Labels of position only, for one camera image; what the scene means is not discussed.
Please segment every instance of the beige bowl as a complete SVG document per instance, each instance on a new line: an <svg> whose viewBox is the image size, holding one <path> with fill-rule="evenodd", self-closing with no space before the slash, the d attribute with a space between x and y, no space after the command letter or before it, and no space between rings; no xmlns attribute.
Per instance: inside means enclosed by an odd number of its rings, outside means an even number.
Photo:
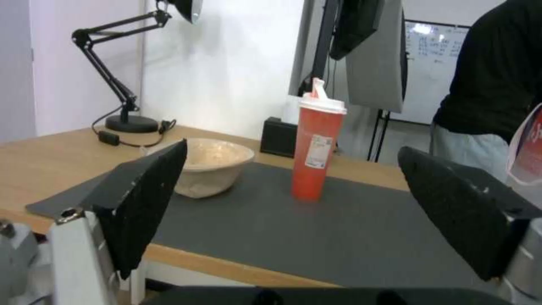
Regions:
<svg viewBox="0 0 542 305"><path fill-rule="evenodd" d="M215 139L188 138L188 155L175 192L191 198L216 195L231 187L254 152L242 145ZM167 145L161 145L151 154Z"/></svg>

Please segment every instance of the white wall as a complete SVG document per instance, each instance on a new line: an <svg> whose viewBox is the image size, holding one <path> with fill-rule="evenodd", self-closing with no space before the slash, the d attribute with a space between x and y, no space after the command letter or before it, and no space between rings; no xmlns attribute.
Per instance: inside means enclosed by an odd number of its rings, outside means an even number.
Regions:
<svg viewBox="0 0 542 305"><path fill-rule="evenodd" d="M143 115L258 139L288 92L302 0L204 0L146 35Z"/></svg>
<svg viewBox="0 0 542 305"><path fill-rule="evenodd" d="M403 0L407 19L471 26L504 0Z"/></svg>
<svg viewBox="0 0 542 305"><path fill-rule="evenodd" d="M91 28L139 15L144 0L31 0L34 89L38 135L87 128L119 105L114 93L71 41L78 28ZM140 92L143 36L96 45L115 76Z"/></svg>

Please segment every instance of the red cup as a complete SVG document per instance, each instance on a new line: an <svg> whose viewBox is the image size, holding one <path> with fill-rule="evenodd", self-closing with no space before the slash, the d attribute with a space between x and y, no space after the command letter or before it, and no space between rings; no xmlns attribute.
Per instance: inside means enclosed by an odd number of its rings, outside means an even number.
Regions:
<svg viewBox="0 0 542 305"><path fill-rule="evenodd" d="M292 195L296 199L320 199L345 114L344 103L338 100L304 98L300 103L292 173Z"/></svg>

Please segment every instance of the black shirt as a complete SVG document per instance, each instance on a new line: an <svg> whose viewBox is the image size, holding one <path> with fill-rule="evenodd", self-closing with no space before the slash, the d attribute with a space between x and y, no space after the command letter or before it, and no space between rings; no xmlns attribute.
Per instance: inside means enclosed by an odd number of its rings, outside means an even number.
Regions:
<svg viewBox="0 0 542 305"><path fill-rule="evenodd" d="M537 95L542 0L508 0L469 30L434 121L451 132L496 134L510 143Z"/></svg>

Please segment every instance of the lamp head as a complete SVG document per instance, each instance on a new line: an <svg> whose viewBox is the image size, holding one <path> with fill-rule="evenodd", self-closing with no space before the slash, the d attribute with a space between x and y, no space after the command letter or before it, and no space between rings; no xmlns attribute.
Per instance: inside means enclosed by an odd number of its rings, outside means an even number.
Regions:
<svg viewBox="0 0 542 305"><path fill-rule="evenodd" d="M203 0L164 0L173 4L179 13L190 23L194 24L202 11Z"/></svg>

